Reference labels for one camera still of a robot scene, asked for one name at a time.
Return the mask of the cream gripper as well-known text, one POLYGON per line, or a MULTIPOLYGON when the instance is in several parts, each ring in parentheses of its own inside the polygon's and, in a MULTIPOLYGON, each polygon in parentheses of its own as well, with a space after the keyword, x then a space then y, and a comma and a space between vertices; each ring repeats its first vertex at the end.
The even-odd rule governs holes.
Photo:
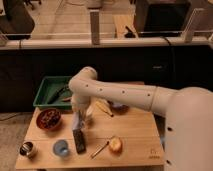
POLYGON ((89 121, 92 119, 93 107, 91 103, 77 103, 76 101, 71 102, 72 110, 78 114, 81 121, 89 121))

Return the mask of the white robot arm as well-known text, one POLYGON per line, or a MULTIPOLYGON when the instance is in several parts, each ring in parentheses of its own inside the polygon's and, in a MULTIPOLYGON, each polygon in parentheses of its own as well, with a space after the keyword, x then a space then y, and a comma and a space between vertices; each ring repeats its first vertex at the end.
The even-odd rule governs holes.
POLYGON ((102 82, 92 67, 69 81, 71 104, 85 110, 92 97, 151 111, 165 118, 164 171, 213 171, 213 92, 201 87, 102 82))

